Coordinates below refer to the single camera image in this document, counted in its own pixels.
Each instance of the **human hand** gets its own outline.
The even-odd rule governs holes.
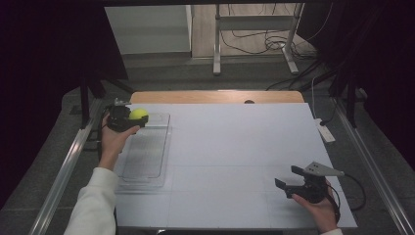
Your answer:
[[[118,133],[107,127],[108,116],[104,117],[102,123],[102,154],[98,167],[113,170],[118,154],[125,145],[125,141],[130,135],[135,134],[140,129],[140,126],[133,126],[124,132]]]
[[[333,198],[333,192],[330,187],[328,187],[328,191],[329,195]],[[311,213],[317,228],[321,233],[332,231],[338,228],[333,205],[327,198],[324,198],[324,200],[318,204],[312,204],[297,194],[293,194],[293,199]]]

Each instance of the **white cable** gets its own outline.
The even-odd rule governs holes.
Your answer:
[[[326,25],[327,21],[329,20],[330,14],[332,13],[332,9],[333,9],[333,3],[330,5],[330,10],[329,10],[329,13],[327,14],[326,21],[324,21],[323,25],[321,25],[320,29],[314,35],[312,35],[308,39],[305,39],[305,41],[308,41],[308,40],[312,39],[313,37],[317,36],[317,34],[320,33],[321,30],[323,30],[324,26]]]

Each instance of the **metal stand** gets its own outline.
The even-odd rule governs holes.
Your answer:
[[[219,4],[216,4],[215,37],[213,53],[213,74],[220,75],[220,43],[221,30],[289,30],[287,42],[282,52],[292,74],[298,74],[293,60],[291,45],[300,20],[303,3],[298,3],[293,16],[220,16]]]

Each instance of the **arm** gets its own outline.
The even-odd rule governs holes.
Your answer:
[[[139,126],[117,133],[106,127],[103,120],[102,156],[87,186],[79,191],[78,200],[70,216],[65,235],[115,234],[115,193],[118,177],[113,173],[118,154],[126,139],[138,131]]]
[[[329,187],[329,195],[333,197],[331,188]],[[293,199],[303,207],[305,207],[308,212],[311,213],[319,232],[322,235],[342,235],[342,230],[338,228],[335,211],[333,210],[332,204],[327,198],[321,201],[318,204],[312,204],[306,199],[302,198],[299,195],[294,194]]]

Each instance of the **metal rail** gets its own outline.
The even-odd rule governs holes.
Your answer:
[[[91,118],[86,123],[85,128],[79,129],[78,133],[76,134],[76,137],[74,138],[73,143],[68,151],[67,157],[65,158],[65,161],[62,164],[62,167],[59,170],[58,175],[56,176],[55,182],[53,183],[51,190],[49,191],[49,194],[46,197],[46,200],[43,203],[43,206],[40,209],[37,218],[34,220],[34,223],[28,234],[45,234],[55,213],[55,210],[58,206],[58,203],[61,200],[62,195],[64,194],[70,175],[72,174],[73,168],[75,167],[78,157],[88,138],[89,132],[91,131],[92,126],[94,125],[94,122],[96,120],[95,117],[97,116],[100,110],[101,104],[101,99],[93,100],[90,109]]]
[[[381,198],[384,200],[384,203],[387,206],[397,229],[399,230],[400,234],[414,235],[414,227],[411,224],[411,221],[409,220],[402,205],[400,204],[396,194],[388,184],[388,181],[382,175],[381,170],[376,164],[370,150],[365,145],[357,128],[353,128],[350,122],[347,120],[345,106],[342,104],[342,102],[338,102],[337,105],[339,106],[337,113],[346,128],[347,134],[350,137],[354,147],[356,148],[364,166],[369,172],[369,175],[372,178],[372,181],[375,184],[379,194],[381,195]]]

